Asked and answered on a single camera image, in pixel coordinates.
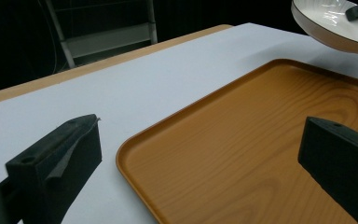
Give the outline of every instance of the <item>wooden table edge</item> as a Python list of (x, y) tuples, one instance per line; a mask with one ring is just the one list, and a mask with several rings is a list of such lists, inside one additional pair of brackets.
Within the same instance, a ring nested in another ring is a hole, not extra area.
[(116, 65), (119, 63), (124, 63), (136, 58), (143, 57), (145, 55), (160, 51), (162, 49), (167, 49), (169, 47), (179, 45), (185, 43), (186, 41), (190, 41), (205, 35), (210, 35), (227, 28), (232, 27), (231, 25), (222, 24), (217, 25), (205, 30), (198, 31), (196, 33), (192, 33), (189, 35), (183, 35), (171, 40), (167, 40), (161, 43), (157, 43), (156, 45), (148, 46), (142, 49), (137, 49), (134, 51), (130, 51), (128, 53), (120, 54), (115, 57), (107, 58), (96, 63), (86, 64), (71, 70), (67, 70), (58, 74), (54, 74), (48, 77), (42, 77), (33, 81), (29, 81), (17, 86), (13, 86), (4, 90), (0, 90), (0, 102), (5, 101), (10, 98), (14, 98), (28, 92), (38, 91), (40, 89), (62, 83), (64, 81), (70, 80), (72, 78), (81, 77), (91, 72), (95, 72), (106, 67)]

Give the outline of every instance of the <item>white table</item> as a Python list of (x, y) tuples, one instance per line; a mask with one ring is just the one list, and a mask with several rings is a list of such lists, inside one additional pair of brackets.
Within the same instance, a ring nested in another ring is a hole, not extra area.
[(128, 138), (274, 59), (358, 78), (358, 55), (309, 36), (246, 23), (0, 102), (0, 181), (5, 162), (67, 121), (96, 114), (103, 162), (63, 223), (154, 223), (118, 171)]

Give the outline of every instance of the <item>tray rim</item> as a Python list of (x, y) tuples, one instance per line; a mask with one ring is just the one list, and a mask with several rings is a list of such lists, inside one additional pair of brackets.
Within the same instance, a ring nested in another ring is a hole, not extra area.
[(269, 70), (271, 67), (277, 66), (277, 65), (291, 65), (300, 69), (308, 70), (313, 73), (317, 73), (318, 75), (325, 76), (325, 77), (331, 77), (334, 79), (338, 79), (344, 82), (351, 82), (353, 86), (358, 86), (358, 78), (355, 77), (349, 77), (334, 71), (327, 70), (325, 68), (321, 68), (315, 65), (311, 65), (308, 63), (303, 63), (300, 61), (292, 60), (292, 59), (274, 59), (267, 63), (264, 63), (260, 66), (258, 66), (256, 69), (234, 79), (233, 81), (228, 82), (228, 84), (218, 88), (215, 91), (212, 91), (208, 93), (207, 95), (199, 98), (199, 100), (191, 103), (190, 105), (187, 105), (183, 107), (182, 109), (179, 109), (178, 111), (170, 114), (168, 117), (156, 122), (155, 124), (152, 124), (151, 126), (141, 130), (140, 132), (136, 133), (135, 135), (128, 138), (126, 141), (121, 144), (119, 147), (117, 154), (116, 154), (116, 166), (120, 173), (124, 176), (127, 183), (130, 184), (131, 188), (135, 191), (137, 196), (141, 199), (143, 204), (147, 207), (149, 212), (152, 213), (153, 217), (158, 221), (158, 223), (165, 223), (162, 217), (158, 214), (158, 211), (155, 211), (155, 209), (147, 202), (147, 199), (145, 195), (143, 195), (142, 191), (137, 187), (137, 185), (132, 181), (131, 176), (126, 173), (125, 165), (121, 164), (120, 158), (124, 157), (126, 153), (127, 148), (131, 148), (131, 145), (136, 144), (137, 140), (139, 138), (146, 138), (148, 135), (152, 134), (153, 131), (158, 130), (159, 127), (163, 127), (165, 125), (174, 124), (176, 123), (176, 117), (181, 116), (185, 117), (186, 113), (191, 113), (192, 110), (196, 109), (193, 107), (197, 107), (200, 104), (207, 104), (208, 101), (211, 101), (212, 98), (216, 98), (222, 94), (222, 91), (230, 91), (233, 87), (237, 85), (241, 85), (243, 82), (249, 82), (253, 78), (256, 78), (259, 73), (263, 73), (264, 71)]

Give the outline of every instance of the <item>orange tray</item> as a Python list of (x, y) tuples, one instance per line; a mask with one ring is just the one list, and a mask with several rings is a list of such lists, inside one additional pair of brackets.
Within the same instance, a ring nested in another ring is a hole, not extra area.
[(356, 223), (297, 161), (307, 116), (358, 132), (358, 80), (272, 61), (130, 138), (117, 167), (161, 223)]

